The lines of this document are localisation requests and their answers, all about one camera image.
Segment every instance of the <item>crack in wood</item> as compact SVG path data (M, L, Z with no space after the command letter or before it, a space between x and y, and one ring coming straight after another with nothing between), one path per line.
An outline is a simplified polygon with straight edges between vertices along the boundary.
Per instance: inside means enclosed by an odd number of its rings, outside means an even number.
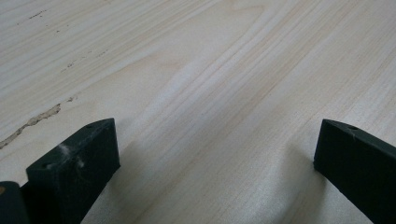
M53 108L49 109L48 111L41 113L27 121L27 123L23 124L17 131L15 131L12 135L10 135L8 138L0 142L0 149L3 147L7 146L10 144L12 141L14 141L22 132L25 128L29 126L34 126L38 122L40 122L43 119L48 119L51 116L54 116L61 111L61 104L57 104Z

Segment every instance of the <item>scuff mark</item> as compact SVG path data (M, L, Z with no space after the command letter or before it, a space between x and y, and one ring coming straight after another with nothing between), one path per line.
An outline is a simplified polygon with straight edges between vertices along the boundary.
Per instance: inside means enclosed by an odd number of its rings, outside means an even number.
M67 159L70 157L71 149L68 146L66 146L65 144L61 143L61 144L58 145L58 148L61 150L61 152L64 155L64 157L66 157Z
M353 142L356 142L356 134L354 134L353 131L358 130L358 128L350 126L347 127L347 129L349 130L350 134L352 134Z
M74 95L74 96L69 97L69 98L66 100L66 102L73 102L73 101L75 101L75 100L77 100L77 99L78 99L78 96L77 96L77 95Z
M47 11L47 10L39 11L39 12L38 12L37 14L35 14L34 16L29 17L29 20L31 20L32 18L34 18L34 17L40 15L41 13L43 13L43 12L45 12L45 11Z
M58 114L59 111L61 111L61 104L57 104L56 106L49 109L48 111L29 119L27 121L27 123L23 124L23 126L21 126L17 131L15 131L15 133L13 133L8 138L6 138L5 140L0 142L0 149L2 149L3 147L6 147L8 144L10 144L12 141L14 141L23 132L23 130L25 128L27 128L29 126L34 126L41 120L48 119L49 117Z
M62 69L61 73L62 73L62 72L65 72L67 69L73 67L73 65L75 64L76 61L77 61L77 60L74 60L73 62L68 63L67 66L66 66L66 68Z
M106 54L107 51L108 51L108 49L106 49L102 53L98 54L98 56L96 56L96 58L99 58L99 57L103 56L104 54Z

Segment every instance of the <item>light wood surface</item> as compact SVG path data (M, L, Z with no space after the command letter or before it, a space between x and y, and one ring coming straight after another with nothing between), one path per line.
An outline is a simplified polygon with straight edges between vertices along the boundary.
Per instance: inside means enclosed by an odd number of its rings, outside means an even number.
M393 0L0 2L0 180L116 120L83 223L370 223L312 160L322 119L396 145L395 96Z

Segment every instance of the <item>wooden tabletop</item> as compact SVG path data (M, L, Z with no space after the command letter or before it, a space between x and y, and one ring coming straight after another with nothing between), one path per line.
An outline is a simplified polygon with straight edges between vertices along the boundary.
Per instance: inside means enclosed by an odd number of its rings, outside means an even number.
M322 119L396 145L396 1L1 1L0 180L107 118L83 223L370 223L312 161Z

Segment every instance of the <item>wood plank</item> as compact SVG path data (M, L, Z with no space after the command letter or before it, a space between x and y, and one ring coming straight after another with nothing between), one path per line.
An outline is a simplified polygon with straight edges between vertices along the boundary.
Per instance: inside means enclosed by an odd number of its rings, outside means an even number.
M391 0L3 1L0 179L115 118L84 223L370 223L312 160L322 119L396 145L394 24Z

